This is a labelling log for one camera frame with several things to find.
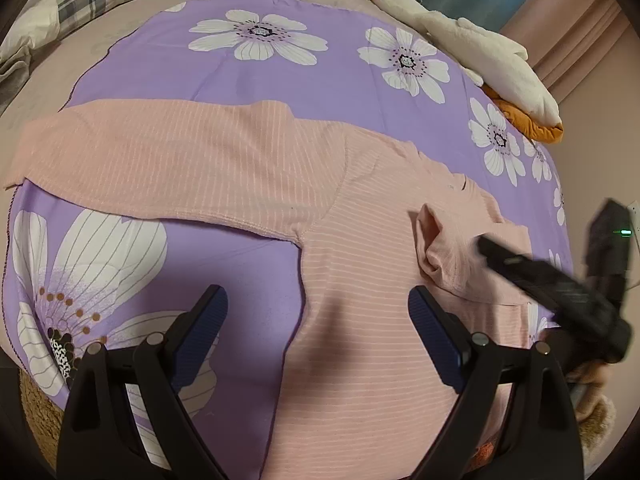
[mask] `flower center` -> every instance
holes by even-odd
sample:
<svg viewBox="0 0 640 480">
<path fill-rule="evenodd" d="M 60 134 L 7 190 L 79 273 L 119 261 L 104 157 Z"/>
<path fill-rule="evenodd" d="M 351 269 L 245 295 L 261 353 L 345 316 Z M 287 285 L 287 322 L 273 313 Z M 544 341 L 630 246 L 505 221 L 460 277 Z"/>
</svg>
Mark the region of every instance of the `flower center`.
<svg viewBox="0 0 640 480">
<path fill-rule="evenodd" d="M 399 46 L 390 54 L 389 61 L 398 72 L 416 77 L 427 75 L 427 67 L 416 51 Z"/>
<path fill-rule="evenodd" d="M 506 137 L 506 135 L 504 134 L 504 132 L 498 131 L 497 129 L 494 130 L 494 141 L 498 145 L 499 148 L 506 148 L 507 147 L 507 137 Z"/>
<path fill-rule="evenodd" d="M 71 334 L 68 332 L 60 334 L 59 330 L 49 328 L 47 336 L 60 373 L 67 380 L 74 361 L 74 344 L 71 342 Z"/>
<path fill-rule="evenodd" d="M 413 68 L 415 66 L 414 58 L 406 56 L 405 54 L 401 54 L 398 61 L 400 62 L 400 65 L 405 68 Z"/>
<path fill-rule="evenodd" d="M 255 27 L 251 27 L 248 31 L 249 34 L 255 34 L 256 36 L 261 36 L 263 38 L 268 38 L 269 36 L 275 36 L 276 33 L 271 28 L 261 27 L 260 25 L 255 25 Z"/>
</svg>

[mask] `orange fabric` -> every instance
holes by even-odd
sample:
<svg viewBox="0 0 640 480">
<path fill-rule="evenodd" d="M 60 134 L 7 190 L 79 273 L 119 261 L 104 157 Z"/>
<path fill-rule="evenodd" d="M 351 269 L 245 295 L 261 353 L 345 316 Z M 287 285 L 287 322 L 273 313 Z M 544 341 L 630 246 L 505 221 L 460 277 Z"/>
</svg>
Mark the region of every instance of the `orange fabric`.
<svg viewBox="0 0 640 480">
<path fill-rule="evenodd" d="M 482 90 L 500 108 L 506 119 L 527 139 L 546 142 L 547 144 L 562 140 L 562 134 L 564 134 L 562 123 L 558 123 L 556 126 L 541 126 L 515 104 L 502 99 L 490 86 L 482 85 Z"/>
<path fill-rule="evenodd" d="M 481 468 L 486 465 L 489 460 L 491 460 L 491 455 L 494 453 L 494 443 L 487 442 L 483 446 L 478 448 L 476 454 L 471 459 L 471 463 L 469 464 L 469 468 L 467 471 L 473 471 L 475 469 Z"/>
</svg>

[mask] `power outlet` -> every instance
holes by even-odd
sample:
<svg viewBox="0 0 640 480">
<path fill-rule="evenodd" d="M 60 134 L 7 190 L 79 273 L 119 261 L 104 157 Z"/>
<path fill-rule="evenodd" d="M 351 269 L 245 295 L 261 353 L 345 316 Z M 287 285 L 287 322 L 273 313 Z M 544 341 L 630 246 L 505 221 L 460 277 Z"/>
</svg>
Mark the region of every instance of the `power outlet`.
<svg viewBox="0 0 640 480">
<path fill-rule="evenodd" d="M 634 236 L 640 239 L 640 203 L 638 203 L 638 200 L 635 200 L 629 205 L 628 209 L 631 211 L 631 223 L 634 227 Z"/>
</svg>

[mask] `white plush toy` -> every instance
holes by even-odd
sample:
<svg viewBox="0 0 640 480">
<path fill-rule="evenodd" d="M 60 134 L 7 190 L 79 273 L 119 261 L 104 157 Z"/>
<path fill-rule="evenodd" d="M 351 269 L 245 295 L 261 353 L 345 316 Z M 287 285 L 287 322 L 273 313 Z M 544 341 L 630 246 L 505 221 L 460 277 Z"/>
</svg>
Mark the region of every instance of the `white plush toy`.
<svg viewBox="0 0 640 480">
<path fill-rule="evenodd" d="M 519 43 L 466 18 L 452 20 L 441 12 L 427 10 L 415 0 L 371 1 L 417 32 L 429 34 L 436 46 L 479 74 L 502 99 L 515 104 L 541 126 L 561 123 L 558 103 L 527 64 L 527 50 Z"/>
</svg>

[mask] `pink wall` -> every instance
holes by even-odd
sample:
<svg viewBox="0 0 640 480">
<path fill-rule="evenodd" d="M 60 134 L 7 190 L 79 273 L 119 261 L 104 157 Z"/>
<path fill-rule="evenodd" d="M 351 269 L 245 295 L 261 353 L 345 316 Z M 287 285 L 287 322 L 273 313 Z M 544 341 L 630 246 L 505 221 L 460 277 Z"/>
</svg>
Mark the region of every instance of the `pink wall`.
<svg viewBox="0 0 640 480">
<path fill-rule="evenodd" d="M 551 152 L 565 198 L 567 228 L 577 276 L 588 224 L 605 197 L 624 205 L 640 201 L 640 39 L 629 27 L 593 71 L 560 104 L 564 139 Z M 640 280 L 633 246 L 631 282 Z M 627 359 L 614 365 L 606 395 L 618 418 L 600 463 L 613 449 L 640 406 L 640 287 L 628 293 L 624 316 L 636 341 Z"/>
</svg>

